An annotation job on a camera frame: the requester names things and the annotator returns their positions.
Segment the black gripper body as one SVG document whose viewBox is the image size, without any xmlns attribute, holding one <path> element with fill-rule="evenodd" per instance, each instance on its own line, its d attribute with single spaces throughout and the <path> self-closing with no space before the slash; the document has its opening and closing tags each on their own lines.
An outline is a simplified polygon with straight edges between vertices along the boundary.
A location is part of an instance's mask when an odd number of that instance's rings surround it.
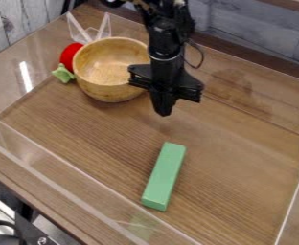
<svg viewBox="0 0 299 245">
<path fill-rule="evenodd" d="M 149 64 L 134 64 L 128 67 L 129 84 L 148 90 L 152 86 L 171 92 L 177 99 L 200 102 L 204 84 L 181 69 L 172 78 L 155 79 Z"/>
</svg>

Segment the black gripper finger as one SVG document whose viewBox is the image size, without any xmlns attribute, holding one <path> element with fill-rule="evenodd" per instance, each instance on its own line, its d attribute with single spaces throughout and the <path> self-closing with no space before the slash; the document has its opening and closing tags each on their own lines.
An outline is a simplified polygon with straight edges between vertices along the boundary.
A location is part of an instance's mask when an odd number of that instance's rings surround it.
<svg viewBox="0 0 299 245">
<path fill-rule="evenodd" d="M 156 113 L 163 117 L 169 116 L 173 105 L 177 101 L 176 96 L 172 93 L 157 90 L 152 90 L 149 95 Z"/>
</svg>

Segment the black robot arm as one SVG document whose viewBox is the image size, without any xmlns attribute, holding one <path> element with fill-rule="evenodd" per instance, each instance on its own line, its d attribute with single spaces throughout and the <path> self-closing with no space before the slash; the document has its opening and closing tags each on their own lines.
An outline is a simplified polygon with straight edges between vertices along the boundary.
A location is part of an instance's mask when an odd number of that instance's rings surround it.
<svg viewBox="0 0 299 245">
<path fill-rule="evenodd" d="M 145 89 L 156 113 L 171 114 L 179 99 L 200 102 L 203 82 L 185 70 L 188 64 L 197 69 L 204 53 L 191 40 L 195 21 L 188 0 L 100 0 L 109 8 L 118 8 L 126 2 L 134 5 L 141 15 L 149 36 L 149 64 L 132 64 L 130 86 Z"/>
</svg>

